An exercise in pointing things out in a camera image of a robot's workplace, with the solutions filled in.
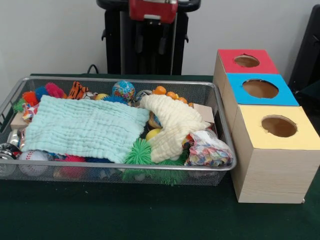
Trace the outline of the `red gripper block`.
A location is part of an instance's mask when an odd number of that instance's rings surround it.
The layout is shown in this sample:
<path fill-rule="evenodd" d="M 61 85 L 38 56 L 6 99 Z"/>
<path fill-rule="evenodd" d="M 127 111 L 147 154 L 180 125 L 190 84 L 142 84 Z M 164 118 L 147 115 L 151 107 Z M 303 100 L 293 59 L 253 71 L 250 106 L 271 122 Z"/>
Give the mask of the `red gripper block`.
<path fill-rule="evenodd" d="M 162 24 L 163 32 L 159 41 L 158 53 L 165 54 L 166 42 L 171 24 L 178 10 L 177 0 L 129 0 L 129 16 L 135 21 L 157 20 Z M 145 23 L 136 22 L 135 25 L 135 51 L 143 51 L 145 37 Z"/>

